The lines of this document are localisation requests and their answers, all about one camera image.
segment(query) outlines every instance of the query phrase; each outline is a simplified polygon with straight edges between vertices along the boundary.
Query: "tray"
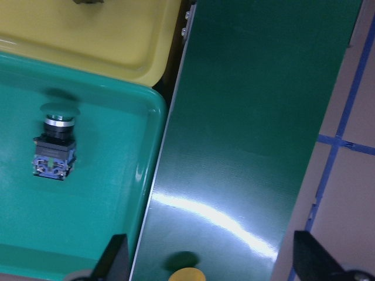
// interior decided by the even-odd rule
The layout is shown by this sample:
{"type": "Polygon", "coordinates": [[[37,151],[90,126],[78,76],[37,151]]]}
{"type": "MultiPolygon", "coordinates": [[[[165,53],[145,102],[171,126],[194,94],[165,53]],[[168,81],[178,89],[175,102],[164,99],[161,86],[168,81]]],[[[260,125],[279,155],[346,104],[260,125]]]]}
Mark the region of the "tray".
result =
{"type": "Polygon", "coordinates": [[[2,1],[0,50],[153,86],[179,8],[180,0],[2,1]]]}
{"type": "Polygon", "coordinates": [[[0,53],[0,272],[62,280],[90,269],[113,234],[133,257],[165,104],[154,90],[0,53]],[[33,137],[47,102],[81,112],[75,169],[65,181],[36,177],[33,137]]]}

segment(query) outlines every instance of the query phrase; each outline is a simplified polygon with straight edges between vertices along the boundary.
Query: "screw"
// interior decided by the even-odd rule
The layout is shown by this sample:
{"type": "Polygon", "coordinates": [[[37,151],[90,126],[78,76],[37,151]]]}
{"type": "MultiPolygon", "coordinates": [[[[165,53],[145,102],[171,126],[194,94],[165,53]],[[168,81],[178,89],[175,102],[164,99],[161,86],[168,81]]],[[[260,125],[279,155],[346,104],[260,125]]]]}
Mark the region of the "screw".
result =
{"type": "Polygon", "coordinates": [[[363,274],[363,273],[360,273],[360,272],[357,272],[355,275],[354,275],[354,279],[356,281],[370,281],[370,278],[363,274]]]}

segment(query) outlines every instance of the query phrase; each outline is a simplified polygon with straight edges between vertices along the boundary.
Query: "electrical component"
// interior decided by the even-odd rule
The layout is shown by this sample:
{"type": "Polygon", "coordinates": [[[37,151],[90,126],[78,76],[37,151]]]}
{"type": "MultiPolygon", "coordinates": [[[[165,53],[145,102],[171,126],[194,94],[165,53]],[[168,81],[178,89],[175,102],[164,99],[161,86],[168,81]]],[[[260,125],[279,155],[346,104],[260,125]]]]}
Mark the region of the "electrical component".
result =
{"type": "Polygon", "coordinates": [[[36,144],[33,160],[35,176],[64,180],[73,170],[76,161],[76,141],[73,137],[74,117],[77,108],[64,104],[44,104],[46,114],[44,132],[34,138],[36,144]]]}

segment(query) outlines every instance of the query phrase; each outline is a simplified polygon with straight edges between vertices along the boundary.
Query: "silver metal ring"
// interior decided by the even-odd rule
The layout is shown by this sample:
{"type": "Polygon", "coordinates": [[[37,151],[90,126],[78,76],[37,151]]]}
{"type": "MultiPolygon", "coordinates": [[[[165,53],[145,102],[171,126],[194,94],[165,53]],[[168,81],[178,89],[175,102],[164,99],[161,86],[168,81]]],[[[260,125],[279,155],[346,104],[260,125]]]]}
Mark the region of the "silver metal ring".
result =
{"type": "Polygon", "coordinates": [[[71,127],[71,126],[74,126],[75,122],[74,122],[74,119],[70,121],[57,121],[57,120],[46,118],[45,123],[51,126],[55,126],[55,127],[71,127]]]}

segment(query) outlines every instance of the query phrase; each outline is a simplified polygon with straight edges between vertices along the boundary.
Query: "tiled floor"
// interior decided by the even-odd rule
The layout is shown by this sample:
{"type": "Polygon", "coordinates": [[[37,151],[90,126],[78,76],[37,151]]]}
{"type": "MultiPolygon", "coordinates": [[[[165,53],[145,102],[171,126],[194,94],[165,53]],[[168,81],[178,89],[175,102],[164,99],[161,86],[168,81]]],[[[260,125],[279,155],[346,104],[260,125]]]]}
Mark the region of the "tiled floor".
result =
{"type": "Polygon", "coordinates": [[[272,281],[299,280],[295,230],[309,230],[345,269],[375,275],[375,1],[363,1],[272,281]]]}

